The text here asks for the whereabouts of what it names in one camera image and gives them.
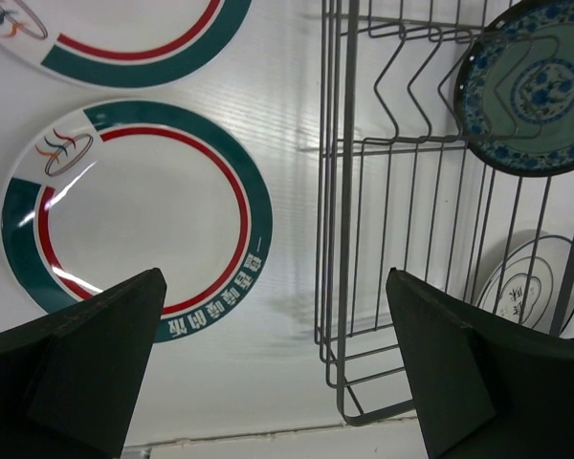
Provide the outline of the blue floral green plate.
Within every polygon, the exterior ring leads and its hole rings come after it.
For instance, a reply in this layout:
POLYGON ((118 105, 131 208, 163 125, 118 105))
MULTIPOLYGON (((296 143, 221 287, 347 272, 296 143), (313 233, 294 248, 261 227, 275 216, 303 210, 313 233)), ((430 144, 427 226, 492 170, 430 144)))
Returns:
POLYGON ((507 174, 574 170, 574 1, 521 1, 465 54, 453 105, 471 151, 507 174))

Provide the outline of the green red rimmed plate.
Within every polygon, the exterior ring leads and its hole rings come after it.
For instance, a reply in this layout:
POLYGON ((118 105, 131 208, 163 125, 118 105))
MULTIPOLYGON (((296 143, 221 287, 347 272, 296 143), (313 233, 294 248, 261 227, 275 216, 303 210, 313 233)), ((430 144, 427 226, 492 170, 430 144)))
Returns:
POLYGON ((2 250, 52 314, 157 267, 158 342, 210 328, 261 276, 269 189, 241 142, 182 106, 140 98, 78 108, 37 134, 0 199, 2 250))
POLYGON ((0 47, 82 86, 142 90, 199 71, 238 34, 249 1, 0 1, 0 47))

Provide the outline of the white plate dark rim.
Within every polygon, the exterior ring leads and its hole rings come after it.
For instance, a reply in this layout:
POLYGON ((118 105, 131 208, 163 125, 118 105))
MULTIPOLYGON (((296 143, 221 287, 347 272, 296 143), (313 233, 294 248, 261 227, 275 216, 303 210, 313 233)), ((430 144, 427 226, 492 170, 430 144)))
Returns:
POLYGON ((549 333, 559 304, 572 241, 542 234, 513 249, 498 264, 475 306, 524 327, 549 333))

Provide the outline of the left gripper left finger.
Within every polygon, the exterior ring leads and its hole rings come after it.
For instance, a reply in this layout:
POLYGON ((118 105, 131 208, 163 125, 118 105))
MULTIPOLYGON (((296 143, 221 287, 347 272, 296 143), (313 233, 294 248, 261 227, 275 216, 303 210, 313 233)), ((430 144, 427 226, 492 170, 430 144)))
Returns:
POLYGON ((158 268, 0 333, 0 458, 118 458, 166 297, 158 268))

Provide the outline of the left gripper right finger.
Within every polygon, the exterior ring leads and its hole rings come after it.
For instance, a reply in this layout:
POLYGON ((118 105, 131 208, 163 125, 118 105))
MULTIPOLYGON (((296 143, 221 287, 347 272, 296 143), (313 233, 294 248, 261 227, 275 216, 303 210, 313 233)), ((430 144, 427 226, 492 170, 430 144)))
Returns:
POLYGON ((574 338, 391 269, 386 296, 430 458, 574 458, 574 338))

